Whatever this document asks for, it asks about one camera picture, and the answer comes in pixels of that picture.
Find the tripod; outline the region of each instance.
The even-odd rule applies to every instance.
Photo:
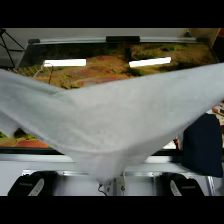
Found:
[[[6,46],[6,44],[5,44],[5,41],[4,41],[4,39],[3,39],[3,34],[6,34],[8,37],[10,37],[15,43],[17,43],[23,50],[14,50],[14,49],[8,49],[7,48],[7,46]],[[9,58],[10,58],[10,61],[11,61],[11,63],[12,63],[12,65],[13,65],[13,67],[8,67],[7,66],[7,68],[15,68],[15,64],[14,64],[14,62],[13,62],[13,60],[12,60],[12,57],[11,57],[11,54],[10,54],[10,51],[14,51],[14,52],[23,52],[23,51],[25,51],[25,49],[13,38],[13,37],[11,37],[7,32],[6,32],[6,29],[3,29],[3,28],[0,28],[0,37],[1,37],[1,39],[2,39],[2,43],[3,44],[1,44],[0,43],[0,46],[2,46],[3,48],[5,48],[6,49],[6,51],[7,51],[7,53],[8,53],[8,55],[9,55]]]

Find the cloth fold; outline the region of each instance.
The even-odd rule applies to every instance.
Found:
[[[223,71],[216,64],[64,90],[0,70],[0,130],[20,127],[108,180],[223,100]]]

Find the white cloth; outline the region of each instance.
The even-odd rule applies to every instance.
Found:
[[[63,90],[0,71],[0,130],[24,129],[101,181],[140,163],[224,98],[224,64]]]

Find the dark blue cloth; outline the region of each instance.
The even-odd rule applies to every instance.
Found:
[[[223,177],[222,132],[215,115],[204,114],[184,131],[182,165],[206,176]]]

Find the glass panel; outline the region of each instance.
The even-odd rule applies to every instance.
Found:
[[[45,60],[66,59],[86,59],[86,66],[43,66]],[[142,60],[144,66],[133,67],[129,64],[132,61]],[[14,71],[40,82],[73,89],[216,62],[209,47],[202,43],[37,44],[28,46],[20,67]],[[15,138],[7,138],[0,133],[0,146],[50,147],[22,130],[15,133]],[[164,148],[174,147],[175,144],[171,142]]]

